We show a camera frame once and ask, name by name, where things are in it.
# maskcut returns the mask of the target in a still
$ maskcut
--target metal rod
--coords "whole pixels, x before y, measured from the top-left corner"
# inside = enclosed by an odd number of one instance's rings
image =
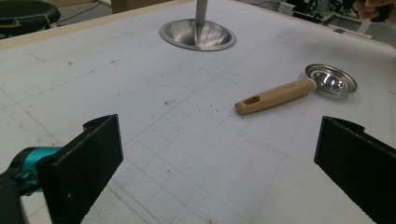
[[[197,9],[195,14],[195,25],[205,25],[207,0],[197,0]]]

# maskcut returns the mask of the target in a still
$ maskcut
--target ladle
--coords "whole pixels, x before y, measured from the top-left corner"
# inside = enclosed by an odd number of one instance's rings
[[[347,73],[325,64],[311,64],[305,68],[308,78],[263,91],[235,104],[236,111],[245,115],[280,105],[308,94],[320,87],[334,94],[350,94],[358,90],[358,83]]]

